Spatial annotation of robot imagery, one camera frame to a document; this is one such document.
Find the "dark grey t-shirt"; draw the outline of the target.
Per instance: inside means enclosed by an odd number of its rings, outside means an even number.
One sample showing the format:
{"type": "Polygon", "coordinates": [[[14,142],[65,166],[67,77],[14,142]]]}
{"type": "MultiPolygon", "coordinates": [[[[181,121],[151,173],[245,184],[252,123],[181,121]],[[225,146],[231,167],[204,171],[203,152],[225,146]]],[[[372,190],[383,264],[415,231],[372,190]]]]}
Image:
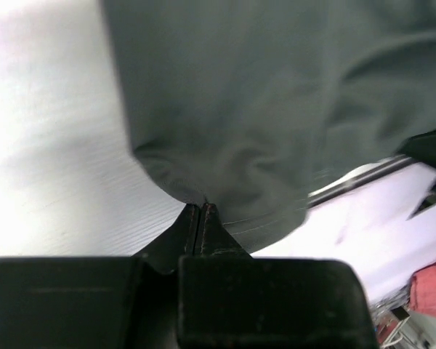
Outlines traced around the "dark grey t-shirt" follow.
{"type": "Polygon", "coordinates": [[[436,1],[104,1],[132,153],[249,252],[436,130],[436,1]]]}

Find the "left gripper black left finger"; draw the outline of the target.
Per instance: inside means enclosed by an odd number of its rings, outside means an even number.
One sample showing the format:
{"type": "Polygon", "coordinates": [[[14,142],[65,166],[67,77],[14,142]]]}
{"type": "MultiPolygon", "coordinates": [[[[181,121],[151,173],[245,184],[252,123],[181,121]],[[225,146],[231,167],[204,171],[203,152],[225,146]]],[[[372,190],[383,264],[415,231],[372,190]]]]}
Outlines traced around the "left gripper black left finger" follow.
{"type": "Polygon", "coordinates": [[[0,348],[175,348],[198,208],[129,257],[0,257],[0,348]]]}

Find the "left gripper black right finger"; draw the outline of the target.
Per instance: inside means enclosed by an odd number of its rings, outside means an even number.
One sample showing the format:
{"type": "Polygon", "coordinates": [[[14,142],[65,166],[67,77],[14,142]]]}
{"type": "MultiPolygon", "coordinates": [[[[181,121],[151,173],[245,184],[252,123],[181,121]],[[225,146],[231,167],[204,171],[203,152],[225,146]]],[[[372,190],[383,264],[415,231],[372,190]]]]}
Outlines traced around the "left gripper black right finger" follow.
{"type": "Polygon", "coordinates": [[[181,348],[377,348],[363,288],[339,260],[253,258],[215,205],[192,207],[178,262],[181,348]]]}

